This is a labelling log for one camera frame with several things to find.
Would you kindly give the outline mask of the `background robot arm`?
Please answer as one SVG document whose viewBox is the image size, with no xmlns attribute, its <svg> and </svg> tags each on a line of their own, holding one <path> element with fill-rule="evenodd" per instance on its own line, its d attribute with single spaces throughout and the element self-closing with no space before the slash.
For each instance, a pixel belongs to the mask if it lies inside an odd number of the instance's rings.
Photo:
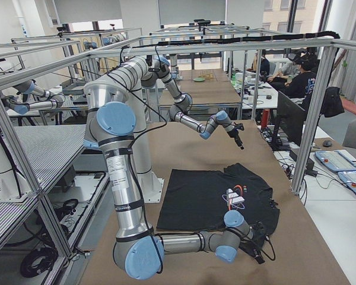
<svg viewBox="0 0 356 285">
<path fill-rule="evenodd" d="M 35 84 L 33 80 L 27 80 L 23 83 L 14 85 L 22 95 L 32 94 L 37 99 L 33 102 L 19 102 L 14 96 L 5 96 L 2 99 L 4 106 L 14 110 L 18 114 L 26 114 L 31 110 L 51 110 L 60 108 L 65 101 L 63 94 L 54 94 Z"/>
</svg>

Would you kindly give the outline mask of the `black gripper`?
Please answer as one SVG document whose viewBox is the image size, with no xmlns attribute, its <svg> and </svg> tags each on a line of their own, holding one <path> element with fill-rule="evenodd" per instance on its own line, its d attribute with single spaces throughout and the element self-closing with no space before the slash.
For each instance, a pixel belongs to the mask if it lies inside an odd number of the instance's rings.
<svg viewBox="0 0 356 285">
<path fill-rule="evenodd" d="M 263 246 L 263 237 L 253 237 L 251 241 L 240 242 L 240 249 L 244 251 L 251 257 L 254 257 L 258 264 L 263 264 L 265 262 L 264 258 L 261 256 L 261 247 Z"/>
<path fill-rule="evenodd" d="M 239 137 L 239 131 L 237 128 L 232 127 L 232 129 L 228 131 L 228 135 L 229 137 L 234 138 L 235 143 L 237 144 L 238 147 L 240 147 L 241 149 L 244 148 L 243 142 Z"/>
</svg>

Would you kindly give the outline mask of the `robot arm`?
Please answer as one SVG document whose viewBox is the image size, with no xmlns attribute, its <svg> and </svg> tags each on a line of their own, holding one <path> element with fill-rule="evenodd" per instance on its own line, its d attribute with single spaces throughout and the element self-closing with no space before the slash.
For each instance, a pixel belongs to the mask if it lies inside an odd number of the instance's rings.
<svg viewBox="0 0 356 285">
<path fill-rule="evenodd" d="M 176 80 L 170 73 L 169 63 L 166 59 L 136 56 L 120 64 L 106 75 L 130 93 L 135 91 L 135 85 L 138 83 L 147 88 L 153 86 L 157 80 L 161 80 L 173 99 L 173 104 L 169 109 L 170 119 L 196 131 L 205 140 L 218 126 L 221 126 L 237 146 L 244 149 L 239 136 L 239 130 L 244 130 L 243 125 L 232 122 L 226 111 L 222 110 L 210 116 L 206 123 L 200 123 L 187 115 L 193 103 L 192 97 L 190 94 L 180 91 Z"/>
<path fill-rule="evenodd" d="M 90 108 L 93 118 L 87 122 L 86 133 L 93 136 L 103 152 L 112 183 L 119 223 L 112 255 L 119 268 L 134 279 L 146 280 L 163 271 L 167 254 L 210 251 L 223 262 L 232 263 L 239 249 L 258 263 L 264 262 L 263 235 L 256 226 L 248 225 L 237 210 L 225 213 L 225 229 L 220 234 L 207 231 L 155 234 L 147 221 L 144 196 L 132 161 L 136 117 L 125 103 L 128 92 L 104 81 L 90 82 L 84 90 L 94 105 Z"/>
</svg>

